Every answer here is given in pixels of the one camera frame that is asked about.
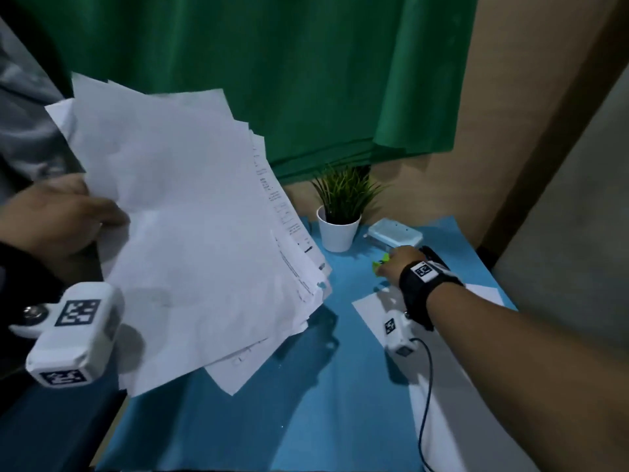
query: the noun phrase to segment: plant pot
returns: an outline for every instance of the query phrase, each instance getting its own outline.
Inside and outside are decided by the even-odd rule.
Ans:
[[[352,245],[353,238],[358,230],[358,223],[362,216],[354,223],[335,225],[325,221],[325,208],[322,205],[316,211],[316,217],[319,219],[323,248],[333,253],[348,251]]]

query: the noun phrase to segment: gray wall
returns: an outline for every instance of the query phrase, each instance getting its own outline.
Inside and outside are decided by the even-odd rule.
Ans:
[[[493,273],[519,309],[629,349],[629,69]]]

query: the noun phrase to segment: black cable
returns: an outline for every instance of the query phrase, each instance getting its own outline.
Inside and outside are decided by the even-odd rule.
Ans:
[[[428,397],[426,397],[426,407],[424,407],[424,417],[421,418],[421,426],[420,426],[420,438],[417,440],[417,447],[420,450],[420,458],[421,462],[424,464],[424,467],[429,470],[429,472],[435,472],[433,468],[429,465],[429,463],[424,459],[424,454],[421,452],[421,438],[424,435],[424,426],[426,425],[426,418],[429,415],[429,405],[430,405],[430,395],[432,394],[432,380],[433,380],[433,363],[432,363],[432,355],[430,354],[429,346],[419,338],[411,338],[411,341],[419,341],[423,347],[426,349],[426,353],[429,355],[429,393]]]

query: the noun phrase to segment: green curtain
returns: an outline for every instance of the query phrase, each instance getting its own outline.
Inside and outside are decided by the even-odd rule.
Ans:
[[[453,147],[476,0],[16,1],[67,72],[223,88],[283,182]]]

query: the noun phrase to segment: gray fabric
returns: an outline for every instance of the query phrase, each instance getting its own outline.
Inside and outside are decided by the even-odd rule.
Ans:
[[[0,155],[30,181],[77,170],[44,106],[63,99],[48,75],[0,19]],[[0,196],[11,187],[0,176]]]
[[[629,349],[629,69],[493,273],[518,308]]]

